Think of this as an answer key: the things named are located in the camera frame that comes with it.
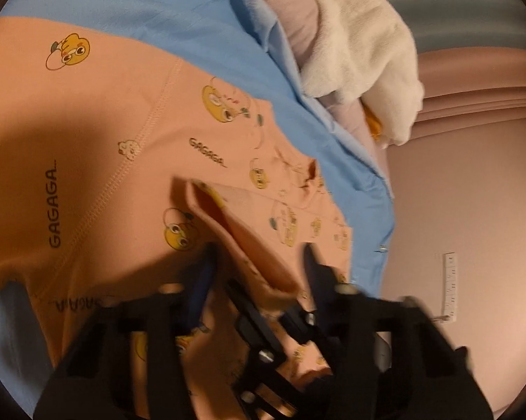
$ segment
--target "metal screw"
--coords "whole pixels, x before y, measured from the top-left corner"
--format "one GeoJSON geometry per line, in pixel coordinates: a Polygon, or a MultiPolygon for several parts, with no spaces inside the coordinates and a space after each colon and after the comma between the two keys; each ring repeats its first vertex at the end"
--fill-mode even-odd
{"type": "Polygon", "coordinates": [[[255,401],[255,395],[251,393],[251,391],[244,391],[240,395],[240,398],[242,399],[243,402],[246,402],[247,404],[251,404],[252,402],[255,401]]]}
{"type": "Polygon", "coordinates": [[[315,325],[315,316],[312,313],[306,315],[306,323],[312,327],[315,325]]]}
{"type": "Polygon", "coordinates": [[[350,283],[339,283],[335,285],[335,290],[341,295],[355,295],[358,293],[358,288],[350,283]]]}
{"type": "Polygon", "coordinates": [[[263,349],[259,351],[259,360],[263,363],[273,363],[273,361],[275,361],[275,356],[270,350],[263,349]]]}

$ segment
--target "stitching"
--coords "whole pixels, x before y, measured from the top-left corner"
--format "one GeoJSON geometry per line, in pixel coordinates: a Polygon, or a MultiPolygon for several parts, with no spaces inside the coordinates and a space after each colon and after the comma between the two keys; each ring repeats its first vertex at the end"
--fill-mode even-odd
{"type": "MultiPolygon", "coordinates": [[[[170,91],[175,85],[177,75],[181,71],[182,66],[183,60],[179,58],[174,64],[173,69],[171,70],[169,77],[166,81],[166,84],[162,88],[162,91],[155,106],[151,109],[146,121],[143,124],[143,127],[135,137],[135,140],[139,144],[139,148],[137,149],[135,159],[141,154],[143,143],[149,138],[150,134],[152,133],[152,130],[156,126],[156,123],[160,119],[162,111],[166,108],[166,103],[170,97],[170,91]]],[[[96,200],[94,201],[92,207],[80,220],[80,223],[77,226],[75,233],[73,234],[71,242],[69,243],[69,247],[55,263],[51,280],[41,289],[38,290],[38,292],[36,293],[37,297],[41,297],[42,294],[53,285],[53,283],[57,280],[57,277],[61,273],[61,270],[69,263],[69,261],[75,256],[76,252],[80,249],[86,238],[86,235],[88,235],[88,231],[90,230],[98,216],[100,216],[102,211],[110,202],[111,196],[113,196],[113,194],[118,190],[119,185],[121,185],[121,183],[127,176],[127,173],[131,170],[133,162],[134,161],[130,161],[127,158],[125,158],[121,162],[115,173],[104,185],[104,188],[100,192],[99,196],[96,197],[96,200]]]]}

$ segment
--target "eye of cartoon character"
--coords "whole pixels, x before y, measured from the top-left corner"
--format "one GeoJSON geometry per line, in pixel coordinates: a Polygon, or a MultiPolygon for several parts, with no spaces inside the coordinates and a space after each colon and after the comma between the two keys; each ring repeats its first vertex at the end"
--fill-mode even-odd
{"type": "Polygon", "coordinates": [[[220,102],[220,98],[213,93],[209,93],[209,101],[211,101],[215,106],[222,105],[222,103],[220,102]]]}
{"type": "Polygon", "coordinates": [[[222,109],[222,116],[225,118],[226,121],[233,120],[233,116],[228,109],[222,109]]]}

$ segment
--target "blue blanket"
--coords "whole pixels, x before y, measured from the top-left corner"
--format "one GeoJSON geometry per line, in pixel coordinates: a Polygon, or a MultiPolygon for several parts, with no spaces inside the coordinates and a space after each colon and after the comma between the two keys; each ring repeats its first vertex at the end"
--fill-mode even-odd
{"type": "MultiPolygon", "coordinates": [[[[362,146],[303,94],[284,32],[263,0],[9,0],[1,15],[134,38],[269,100],[293,146],[320,163],[328,189],[354,230],[351,281],[371,295],[379,293],[393,230],[389,189],[362,146]]],[[[27,301],[20,299],[22,290],[8,289],[0,294],[0,311],[5,302],[18,299],[15,317],[31,315],[27,301]]],[[[10,319],[0,321],[0,379],[31,414],[44,371],[51,367],[43,343],[25,347],[19,339],[21,321],[10,319]]],[[[24,333],[40,335],[35,321],[24,323],[30,328],[24,333]]]]}

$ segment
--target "white fluffy fabric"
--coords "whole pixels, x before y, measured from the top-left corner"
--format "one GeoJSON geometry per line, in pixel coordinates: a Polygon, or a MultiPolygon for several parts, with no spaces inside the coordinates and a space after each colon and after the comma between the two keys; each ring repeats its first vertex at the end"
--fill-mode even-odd
{"type": "Polygon", "coordinates": [[[397,145],[408,141],[424,88],[411,31],[387,0],[316,0],[320,27],[301,69],[304,91],[362,97],[397,145]]]}

